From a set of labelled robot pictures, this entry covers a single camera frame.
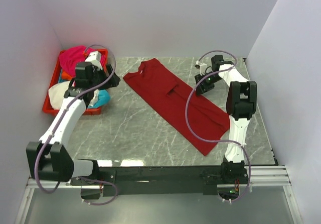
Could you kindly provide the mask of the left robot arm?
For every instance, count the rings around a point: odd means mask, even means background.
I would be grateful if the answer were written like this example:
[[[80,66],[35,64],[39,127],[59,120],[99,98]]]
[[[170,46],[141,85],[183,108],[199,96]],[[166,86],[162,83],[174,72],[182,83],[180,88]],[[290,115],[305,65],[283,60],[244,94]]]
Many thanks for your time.
[[[69,82],[63,95],[62,106],[52,124],[38,141],[29,142],[26,147],[33,179],[37,182],[67,182],[82,176],[90,185],[100,180],[96,161],[73,160],[66,147],[78,120],[94,98],[94,92],[117,87],[119,82],[114,65],[107,64],[103,69],[92,60],[77,64],[76,76]]]

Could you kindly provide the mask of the dark red t shirt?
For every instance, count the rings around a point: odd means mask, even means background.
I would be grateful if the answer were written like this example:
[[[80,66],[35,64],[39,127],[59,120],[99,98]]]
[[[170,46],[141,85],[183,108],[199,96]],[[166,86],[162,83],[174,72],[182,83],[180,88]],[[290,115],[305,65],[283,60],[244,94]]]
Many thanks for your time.
[[[127,73],[123,80],[204,156],[216,146],[205,140],[219,140],[229,130],[223,110],[192,94],[190,86],[155,58],[141,62],[137,72]]]

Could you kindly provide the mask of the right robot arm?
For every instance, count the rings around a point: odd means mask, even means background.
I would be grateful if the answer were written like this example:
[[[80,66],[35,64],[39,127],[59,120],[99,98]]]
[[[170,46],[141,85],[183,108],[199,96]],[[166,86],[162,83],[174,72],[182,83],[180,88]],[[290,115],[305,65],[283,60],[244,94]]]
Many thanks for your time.
[[[196,62],[199,74],[195,76],[196,96],[200,96],[223,80],[229,87],[226,112],[230,119],[229,140],[224,154],[220,177],[225,183],[232,183],[245,173],[244,148],[247,129],[257,107],[257,83],[250,81],[236,69],[235,63],[224,60],[222,55],[211,58],[211,66]]]

